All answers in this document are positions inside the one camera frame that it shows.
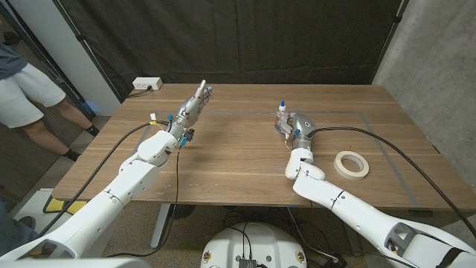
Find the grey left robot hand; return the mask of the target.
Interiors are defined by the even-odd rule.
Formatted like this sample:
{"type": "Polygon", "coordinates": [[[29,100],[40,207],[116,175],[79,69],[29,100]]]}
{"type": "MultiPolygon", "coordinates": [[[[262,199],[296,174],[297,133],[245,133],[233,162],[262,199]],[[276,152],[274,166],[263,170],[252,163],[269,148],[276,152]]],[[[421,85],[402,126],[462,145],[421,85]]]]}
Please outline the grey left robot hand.
{"type": "Polygon", "coordinates": [[[195,95],[185,100],[178,109],[176,117],[169,127],[170,132],[191,128],[199,119],[199,116],[212,95],[212,88],[207,86],[207,81],[202,80],[195,95]]]}

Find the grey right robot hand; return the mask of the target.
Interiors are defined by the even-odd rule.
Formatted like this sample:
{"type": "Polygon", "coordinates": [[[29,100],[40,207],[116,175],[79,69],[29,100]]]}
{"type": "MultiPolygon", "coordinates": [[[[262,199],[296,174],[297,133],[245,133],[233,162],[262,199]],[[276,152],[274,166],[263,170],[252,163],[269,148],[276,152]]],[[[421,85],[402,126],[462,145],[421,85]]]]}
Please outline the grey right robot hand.
{"type": "Polygon", "coordinates": [[[286,139],[292,139],[293,149],[311,150],[312,139],[307,136],[315,130],[315,124],[310,118],[303,113],[291,112],[286,121],[282,119],[278,120],[277,123],[286,139]]]}

